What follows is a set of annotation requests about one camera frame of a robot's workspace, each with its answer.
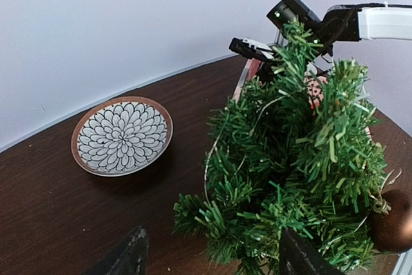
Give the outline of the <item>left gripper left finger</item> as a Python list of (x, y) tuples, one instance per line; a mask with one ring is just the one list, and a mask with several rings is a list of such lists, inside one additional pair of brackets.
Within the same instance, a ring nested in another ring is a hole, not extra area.
[(82, 274), (146, 274), (148, 247), (146, 229), (137, 226), (105, 257)]

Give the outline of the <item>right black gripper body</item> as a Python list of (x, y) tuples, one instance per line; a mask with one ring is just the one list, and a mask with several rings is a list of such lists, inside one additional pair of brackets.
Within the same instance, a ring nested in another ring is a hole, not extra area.
[(277, 61), (261, 62), (257, 71), (257, 77), (263, 84), (274, 82), (276, 75), (274, 68), (277, 68), (279, 63)]

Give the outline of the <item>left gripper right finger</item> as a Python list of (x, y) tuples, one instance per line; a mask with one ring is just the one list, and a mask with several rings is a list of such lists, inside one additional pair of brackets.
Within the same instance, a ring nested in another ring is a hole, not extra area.
[(292, 229), (285, 229), (279, 244), (279, 273), (281, 275), (343, 275), (330, 265)]

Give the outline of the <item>pink plastic basket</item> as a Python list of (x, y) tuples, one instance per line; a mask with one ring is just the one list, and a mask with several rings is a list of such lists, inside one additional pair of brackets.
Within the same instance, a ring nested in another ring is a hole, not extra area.
[[(257, 59), (249, 59), (246, 62), (232, 96), (234, 101), (237, 102), (239, 100), (244, 85), (254, 77), (257, 77), (258, 71), (262, 66), (263, 63)], [(321, 93), (321, 86), (328, 82), (326, 75), (326, 71), (320, 71), (320, 68), (313, 63), (308, 64), (306, 67), (305, 82), (312, 109), (318, 107), (324, 97)]]

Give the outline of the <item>small green christmas tree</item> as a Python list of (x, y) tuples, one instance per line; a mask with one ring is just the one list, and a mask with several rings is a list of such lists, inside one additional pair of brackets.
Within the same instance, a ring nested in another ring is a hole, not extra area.
[(335, 62), (312, 109), (305, 72), (317, 46), (300, 22), (285, 28), (275, 81), (253, 78), (211, 118), (205, 195), (179, 197), (174, 229), (204, 235), (211, 262), (238, 261), (238, 274), (278, 274), (289, 228), (347, 273), (376, 254), (366, 217), (386, 177), (384, 149), (368, 135), (368, 69)]

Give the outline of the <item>red bauble ornament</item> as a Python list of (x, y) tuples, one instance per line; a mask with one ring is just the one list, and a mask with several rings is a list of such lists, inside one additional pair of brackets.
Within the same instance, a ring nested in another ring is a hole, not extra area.
[(411, 198), (400, 189), (381, 195), (368, 216), (370, 237), (380, 252), (411, 249)]

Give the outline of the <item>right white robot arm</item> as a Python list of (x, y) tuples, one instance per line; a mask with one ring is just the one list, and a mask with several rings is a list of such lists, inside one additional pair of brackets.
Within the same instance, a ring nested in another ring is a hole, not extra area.
[(411, 40), (411, 6), (389, 3), (335, 5), (322, 19), (302, 0), (281, 0), (267, 13), (268, 19), (281, 31), (297, 19), (312, 35), (307, 41), (319, 44), (315, 55), (333, 55), (333, 44), (361, 40)]

